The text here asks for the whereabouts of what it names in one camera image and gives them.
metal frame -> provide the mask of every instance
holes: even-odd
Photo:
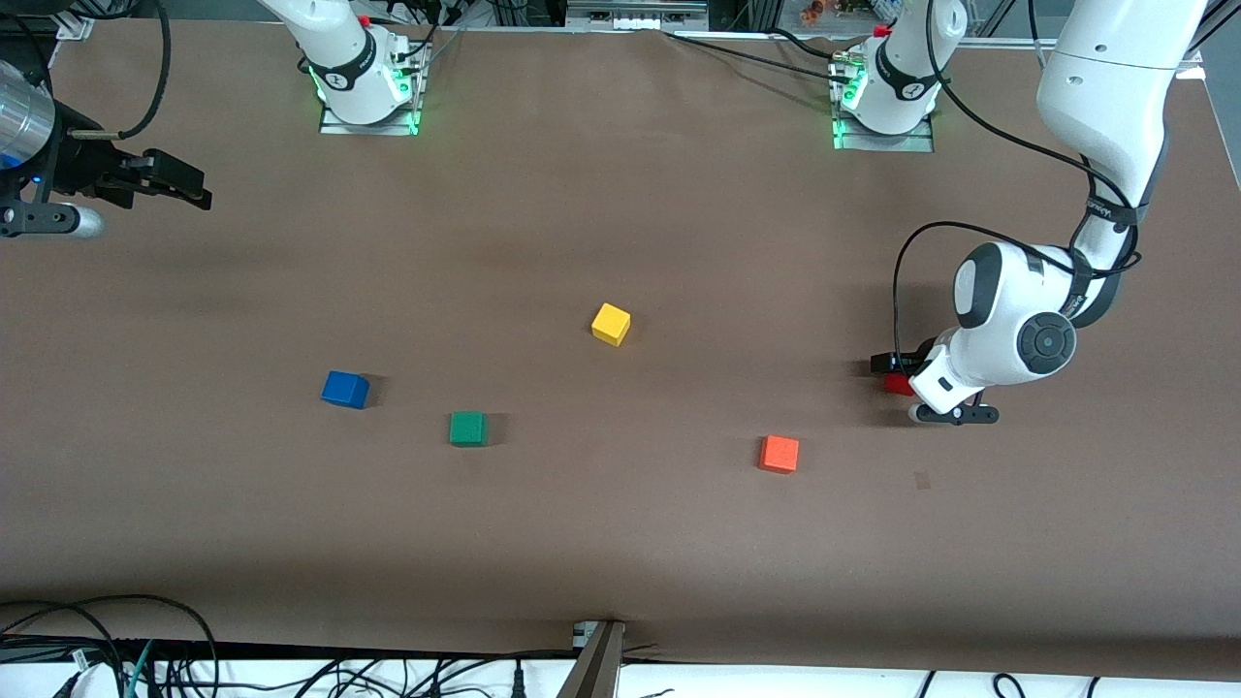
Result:
[[[1196,46],[1201,42],[1206,35],[1211,34],[1216,29],[1224,25],[1224,22],[1232,19],[1232,14],[1241,9],[1241,0],[1220,0],[1207,7],[1207,12],[1211,14],[1210,17],[1204,19],[1203,24],[1198,26],[1198,31],[1194,32],[1194,40],[1189,42],[1190,46]]]
[[[599,621],[556,698],[614,698],[624,650],[624,623]]]

green block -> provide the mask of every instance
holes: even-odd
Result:
[[[458,448],[486,446],[486,415],[453,412],[448,420],[448,442]]]

silver cylinder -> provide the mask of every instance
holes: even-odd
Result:
[[[37,155],[52,137],[55,123],[52,98],[0,61],[0,169],[16,168]]]

orange block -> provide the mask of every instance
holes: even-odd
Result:
[[[763,438],[758,467],[781,474],[797,472],[797,440],[774,435]]]

red block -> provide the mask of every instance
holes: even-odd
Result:
[[[797,472],[797,440],[787,436],[768,436],[763,438],[763,448],[758,455],[758,467],[773,473],[789,474]]]
[[[905,395],[906,397],[913,397],[915,395],[913,388],[910,386],[910,379],[901,374],[885,374],[884,390],[897,395]]]

